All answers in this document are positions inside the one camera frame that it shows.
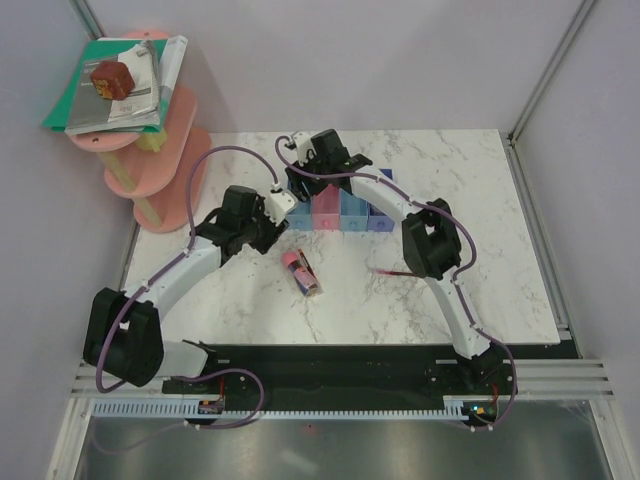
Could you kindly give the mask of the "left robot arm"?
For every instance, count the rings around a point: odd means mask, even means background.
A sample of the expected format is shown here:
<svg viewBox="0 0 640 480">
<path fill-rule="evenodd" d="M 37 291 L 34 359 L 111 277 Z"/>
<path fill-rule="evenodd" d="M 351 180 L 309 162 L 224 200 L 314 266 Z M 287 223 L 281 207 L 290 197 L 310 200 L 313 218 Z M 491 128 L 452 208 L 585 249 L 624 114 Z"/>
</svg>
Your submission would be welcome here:
<svg viewBox="0 0 640 480">
<path fill-rule="evenodd" d="M 161 323 L 201 280 L 222 268 L 244 246 L 265 254 L 287 229 L 287 214 L 297 205 L 288 190 L 261 196 L 229 187 L 220 207 L 195 227 L 186 246 L 150 278 L 123 290 L 104 288 L 93 299 L 83 360 L 96 373 L 143 387 L 156 377 L 184 377 L 198 393 L 219 382 L 218 367 L 193 341 L 166 341 Z"/>
</svg>

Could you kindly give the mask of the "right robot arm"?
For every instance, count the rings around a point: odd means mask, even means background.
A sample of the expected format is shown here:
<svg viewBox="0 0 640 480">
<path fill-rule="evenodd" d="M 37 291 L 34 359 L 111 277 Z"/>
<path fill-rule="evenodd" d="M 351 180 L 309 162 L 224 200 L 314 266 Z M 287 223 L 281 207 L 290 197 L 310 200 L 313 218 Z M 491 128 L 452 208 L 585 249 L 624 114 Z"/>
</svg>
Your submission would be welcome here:
<svg viewBox="0 0 640 480">
<path fill-rule="evenodd" d="M 338 133 L 325 130 L 313 136 L 296 132 L 275 141 L 296 153 L 286 162 L 286 174 L 294 194 L 309 200 L 328 186 L 349 193 L 391 218 L 401 228 L 404 261 L 414 276 L 433 292 L 451 333 L 458 381 L 467 392 L 483 392 L 494 381 L 501 354 L 478 321 L 476 311 L 460 279 L 474 265 L 477 249 L 465 227 L 455 219 L 441 198 L 421 201 L 410 195 L 362 154 L 352 155 Z"/>
</svg>

